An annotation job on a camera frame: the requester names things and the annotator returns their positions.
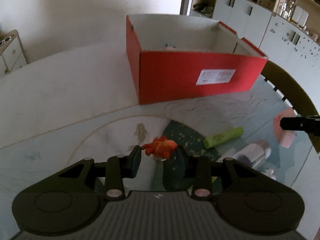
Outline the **orange fish toy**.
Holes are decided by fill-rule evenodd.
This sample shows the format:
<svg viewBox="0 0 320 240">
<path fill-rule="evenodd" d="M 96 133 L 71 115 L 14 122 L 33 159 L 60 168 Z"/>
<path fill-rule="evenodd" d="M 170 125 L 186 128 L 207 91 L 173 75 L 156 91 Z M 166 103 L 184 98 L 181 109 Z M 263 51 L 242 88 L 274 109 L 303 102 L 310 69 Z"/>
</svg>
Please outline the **orange fish toy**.
<svg viewBox="0 0 320 240">
<path fill-rule="evenodd" d="M 153 155 L 161 160 L 170 159 L 171 154 L 177 147 L 177 143 L 173 140 L 168 140 L 166 136 L 155 138 L 151 143 L 141 146 L 146 155 Z"/>
</svg>

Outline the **wooden chair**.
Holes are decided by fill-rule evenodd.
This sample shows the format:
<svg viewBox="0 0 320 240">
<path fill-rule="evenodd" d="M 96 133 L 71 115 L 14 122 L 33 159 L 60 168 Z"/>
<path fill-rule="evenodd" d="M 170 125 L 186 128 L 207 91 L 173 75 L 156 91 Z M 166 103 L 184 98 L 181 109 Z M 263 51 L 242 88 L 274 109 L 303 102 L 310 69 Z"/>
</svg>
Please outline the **wooden chair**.
<svg viewBox="0 0 320 240">
<path fill-rule="evenodd" d="M 275 63 L 268 61 L 261 75 L 265 81 L 274 85 L 274 91 L 283 94 L 282 100 L 288 100 L 296 116 L 319 116 L 313 102 L 304 89 L 285 70 Z M 307 134 L 316 152 L 319 153 L 319 137 Z"/>
</svg>

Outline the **green tube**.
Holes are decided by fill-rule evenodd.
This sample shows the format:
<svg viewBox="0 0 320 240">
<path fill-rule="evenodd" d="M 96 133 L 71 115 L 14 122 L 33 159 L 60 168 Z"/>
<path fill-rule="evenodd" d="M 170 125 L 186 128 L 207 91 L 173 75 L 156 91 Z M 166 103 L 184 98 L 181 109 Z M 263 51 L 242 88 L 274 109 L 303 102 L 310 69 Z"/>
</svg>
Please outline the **green tube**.
<svg viewBox="0 0 320 240">
<path fill-rule="evenodd" d="M 222 145 L 226 142 L 229 142 L 231 140 L 237 139 L 241 137 L 243 133 L 244 133 L 243 127 L 232 128 L 222 133 L 211 135 L 210 137 L 204 138 L 203 144 L 207 149 L 213 148 L 213 147 Z"/>
</svg>

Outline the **red cardboard shoe box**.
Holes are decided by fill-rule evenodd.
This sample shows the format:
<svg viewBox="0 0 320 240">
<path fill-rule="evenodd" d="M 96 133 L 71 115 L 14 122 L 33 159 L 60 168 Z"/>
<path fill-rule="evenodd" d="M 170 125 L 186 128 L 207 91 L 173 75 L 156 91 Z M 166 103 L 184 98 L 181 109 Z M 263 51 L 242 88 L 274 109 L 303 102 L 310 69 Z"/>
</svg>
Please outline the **red cardboard shoe box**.
<svg viewBox="0 0 320 240">
<path fill-rule="evenodd" d="M 141 105 L 248 91 L 268 60 L 221 21 L 163 14 L 127 15 L 126 53 Z"/>
</svg>

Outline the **pink doll figure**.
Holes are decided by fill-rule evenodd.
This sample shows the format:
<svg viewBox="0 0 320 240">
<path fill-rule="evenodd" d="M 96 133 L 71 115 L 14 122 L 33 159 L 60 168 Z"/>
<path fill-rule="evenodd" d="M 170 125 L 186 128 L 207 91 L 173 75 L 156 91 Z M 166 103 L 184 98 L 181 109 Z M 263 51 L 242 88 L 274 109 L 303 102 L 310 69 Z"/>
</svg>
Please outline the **pink doll figure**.
<svg viewBox="0 0 320 240">
<path fill-rule="evenodd" d="M 175 50 L 176 47 L 175 46 L 172 46 L 172 45 L 169 45 L 169 44 L 165 44 L 164 46 L 164 50 Z"/>
</svg>

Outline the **white drawer chest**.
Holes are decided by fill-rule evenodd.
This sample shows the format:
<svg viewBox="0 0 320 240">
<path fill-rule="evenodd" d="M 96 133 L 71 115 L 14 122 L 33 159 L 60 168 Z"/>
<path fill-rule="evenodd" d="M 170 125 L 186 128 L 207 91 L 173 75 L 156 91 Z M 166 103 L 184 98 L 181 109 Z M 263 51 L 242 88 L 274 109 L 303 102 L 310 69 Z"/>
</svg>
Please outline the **white drawer chest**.
<svg viewBox="0 0 320 240">
<path fill-rule="evenodd" d="M 18 31 L 10 31 L 9 33 L 1 36 L 1 40 L 5 39 L 8 36 L 12 36 L 12 39 L 8 43 L 5 43 L 3 44 L 3 46 L 0 47 L 1 78 L 28 64 L 25 58 L 24 50 L 20 41 Z"/>
</svg>

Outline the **white sunglasses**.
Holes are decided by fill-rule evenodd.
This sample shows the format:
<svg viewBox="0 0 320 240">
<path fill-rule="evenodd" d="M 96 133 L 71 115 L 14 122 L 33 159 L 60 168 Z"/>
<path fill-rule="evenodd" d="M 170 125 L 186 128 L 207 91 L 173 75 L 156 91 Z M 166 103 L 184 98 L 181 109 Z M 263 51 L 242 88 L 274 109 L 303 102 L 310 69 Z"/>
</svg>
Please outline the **white sunglasses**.
<svg viewBox="0 0 320 240">
<path fill-rule="evenodd" d="M 0 47 L 3 46 L 3 44 L 8 43 L 12 39 L 12 36 L 8 36 L 5 39 L 0 41 Z"/>
</svg>

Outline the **white wall cabinet unit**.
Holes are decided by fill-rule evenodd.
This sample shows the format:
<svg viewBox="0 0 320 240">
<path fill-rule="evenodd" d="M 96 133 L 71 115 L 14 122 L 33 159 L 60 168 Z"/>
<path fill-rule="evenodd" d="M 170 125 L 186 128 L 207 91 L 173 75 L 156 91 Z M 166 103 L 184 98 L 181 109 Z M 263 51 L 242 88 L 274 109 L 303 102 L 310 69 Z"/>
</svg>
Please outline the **white wall cabinet unit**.
<svg viewBox="0 0 320 240">
<path fill-rule="evenodd" d="M 287 71 L 319 105 L 319 44 L 304 31 L 248 0 L 183 0 L 181 13 L 225 23 Z"/>
</svg>

